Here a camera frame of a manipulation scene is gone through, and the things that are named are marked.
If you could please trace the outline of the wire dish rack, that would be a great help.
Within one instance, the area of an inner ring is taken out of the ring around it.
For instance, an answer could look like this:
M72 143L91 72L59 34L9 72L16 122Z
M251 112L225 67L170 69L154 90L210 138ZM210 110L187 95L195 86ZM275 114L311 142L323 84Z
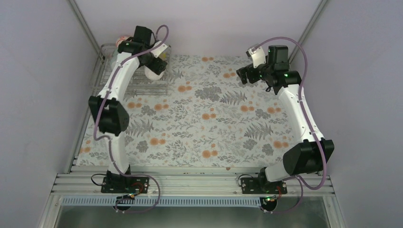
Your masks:
M129 81L125 92L126 96L166 95L168 93L168 85L171 81L171 49L171 46L168 46L159 55L159 58L167 63L162 77L156 81L150 80L145 75L145 68L140 67L134 72ZM93 95L97 95L106 86L109 77L113 74L116 58L117 47L114 44L101 45L91 77Z

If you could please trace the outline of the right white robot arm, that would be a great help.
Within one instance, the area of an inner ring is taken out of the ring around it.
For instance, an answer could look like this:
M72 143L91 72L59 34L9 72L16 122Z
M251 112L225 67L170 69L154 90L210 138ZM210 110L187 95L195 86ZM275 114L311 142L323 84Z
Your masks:
M270 193L276 182L302 173L327 171L327 162L334 151L332 140L325 139L306 104L302 79L290 70L288 47L274 45L265 53L261 47L246 52L252 63L237 70L243 84L264 81L278 96L288 114L297 144L284 153L282 163L263 168L258 189Z

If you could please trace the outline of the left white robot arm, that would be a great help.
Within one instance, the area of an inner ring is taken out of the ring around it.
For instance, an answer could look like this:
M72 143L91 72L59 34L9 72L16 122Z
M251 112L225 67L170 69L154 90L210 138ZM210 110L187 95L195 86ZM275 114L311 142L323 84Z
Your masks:
M94 120L93 138L106 139L110 165L107 174L115 177L113 186L120 192L132 187L133 174L126 158L125 131L130 117L121 101L132 76L139 68L144 69L149 81L160 80L168 63L160 56L168 48L167 25L160 25L156 32L136 26L134 34L121 41L111 75L96 96L90 96L88 106Z

